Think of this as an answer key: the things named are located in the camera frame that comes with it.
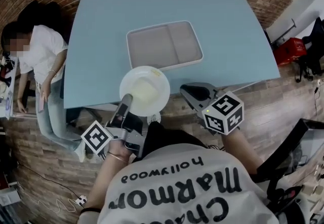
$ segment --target forearm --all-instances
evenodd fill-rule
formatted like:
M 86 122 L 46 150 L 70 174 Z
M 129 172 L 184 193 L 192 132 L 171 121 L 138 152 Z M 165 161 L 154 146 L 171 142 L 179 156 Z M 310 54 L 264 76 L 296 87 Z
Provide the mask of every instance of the forearm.
M 95 184 L 93 185 L 89 194 L 88 201 L 86 203 L 87 208 L 102 209 L 111 180 L 126 166 L 127 164 L 125 162 L 118 160 L 109 154 L 107 155 L 107 158 L 103 163 Z
M 222 136 L 225 151 L 236 157 L 249 174 L 256 174 L 263 161 L 248 143 L 239 129 L 233 130 L 227 136 Z
M 20 75 L 19 79 L 19 87 L 18 87 L 18 100 L 22 99 L 22 96 L 24 95 L 24 90 L 27 84 L 27 79 L 28 79 L 28 73 L 22 73 Z
M 47 81 L 51 82 L 51 80 L 55 77 L 57 72 L 62 68 L 62 66 L 64 65 L 64 62 L 66 60 L 66 55 L 67 55 L 67 49 L 63 50 L 56 56 L 54 64 L 46 78 Z

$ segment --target yellow label on plate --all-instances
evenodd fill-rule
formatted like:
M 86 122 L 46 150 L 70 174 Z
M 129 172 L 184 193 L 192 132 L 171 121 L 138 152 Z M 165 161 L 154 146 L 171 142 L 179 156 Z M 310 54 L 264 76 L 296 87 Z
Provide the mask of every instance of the yellow label on plate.
M 154 69 L 151 69 L 151 72 L 152 72 L 153 74 L 155 74 L 156 76 L 160 76 L 160 75 L 161 75 L 160 72 L 158 72 L 158 71 L 156 71 L 156 70 L 154 70 Z

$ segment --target white t-shirt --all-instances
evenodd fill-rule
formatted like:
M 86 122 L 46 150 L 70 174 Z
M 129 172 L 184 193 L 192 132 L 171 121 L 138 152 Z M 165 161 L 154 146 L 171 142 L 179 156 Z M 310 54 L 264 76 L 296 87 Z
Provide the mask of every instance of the white t-shirt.
M 60 33 L 39 25 L 35 26 L 29 44 L 29 51 L 19 57 L 20 72 L 27 73 L 34 70 L 35 79 L 42 84 L 49 74 L 58 53 L 67 49 L 67 44 Z M 62 79 L 63 67 L 52 79 L 52 83 Z
M 121 170 L 101 213 L 84 212 L 78 224 L 277 224 L 266 197 L 232 155 L 172 145 Z

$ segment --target plate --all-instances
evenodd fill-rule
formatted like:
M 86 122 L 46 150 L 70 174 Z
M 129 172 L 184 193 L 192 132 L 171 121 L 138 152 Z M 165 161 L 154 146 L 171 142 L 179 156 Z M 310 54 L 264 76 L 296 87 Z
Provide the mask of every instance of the plate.
M 136 85 L 143 86 L 143 81 L 149 83 L 150 88 L 143 90 L 143 97 L 138 96 Z M 139 66 L 129 71 L 121 81 L 119 87 L 120 99 L 125 94 L 132 94 L 134 90 L 136 95 L 133 95 L 133 102 L 130 112 L 140 117 L 148 117 L 160 112 L 168 103 L 170 97 L 170 84 L 167 77 L 159 70 L 152 66 Z M 148 90 L 152 91 L 152 96 L 148 95 Z

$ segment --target light blue jeans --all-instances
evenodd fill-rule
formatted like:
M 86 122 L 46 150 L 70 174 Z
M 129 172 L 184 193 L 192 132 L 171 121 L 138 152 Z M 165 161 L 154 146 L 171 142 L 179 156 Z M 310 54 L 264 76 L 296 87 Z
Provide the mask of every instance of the light blue jeans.
M 81 142 L 76 130 L 66 125 L 66 109 L 60 98 L 61 80 L 51 84 L 51 94 L 44 110 L 38 112 L 39 92 L 36 90 L 36 115 L 40 132 L 49 140 L 74 151 Z

